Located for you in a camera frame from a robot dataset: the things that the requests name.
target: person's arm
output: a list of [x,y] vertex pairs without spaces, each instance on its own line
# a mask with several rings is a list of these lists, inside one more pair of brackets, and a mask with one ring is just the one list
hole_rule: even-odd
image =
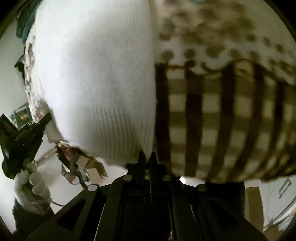
[[14,235],[19,240],[26,240],[54,215],[49,189],[36,166],[31,163],[28,170],[18,173],[14,183],[16,198],[12,213],[17,229]]

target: checkered fabric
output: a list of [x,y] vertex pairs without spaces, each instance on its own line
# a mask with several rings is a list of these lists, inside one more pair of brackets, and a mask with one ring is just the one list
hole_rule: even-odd
[[189,65],[156,66],[160,162],[216,183],[295,173],[295,87],[250,60],[204,75]]

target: gloved hand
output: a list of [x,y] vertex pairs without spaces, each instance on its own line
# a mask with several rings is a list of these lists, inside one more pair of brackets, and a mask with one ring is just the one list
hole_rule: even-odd
[[16,200],[26,211],[39,215],[50,211],[50,191],[34,163],[15,176],[14,191]]

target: black cable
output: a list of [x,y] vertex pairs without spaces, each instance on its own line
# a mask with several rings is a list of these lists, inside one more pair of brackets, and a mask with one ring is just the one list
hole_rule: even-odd
[[55,204],[55,205],[58,205],[58,206],[60,206],[60,207],[64,207],[64,206],[65,206],[65,205],[62,205],[62,204],[58,204],[58,203],[56,203],[56,202],[54,202],[54,201],[52,201],[52,203]]

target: ribbed white fabric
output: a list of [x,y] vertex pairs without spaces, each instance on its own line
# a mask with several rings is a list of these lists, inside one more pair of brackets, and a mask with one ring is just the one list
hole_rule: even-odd
[[109,164],[151,154],[155,121],[148,0],[44,0],[35,57],[61,139]]

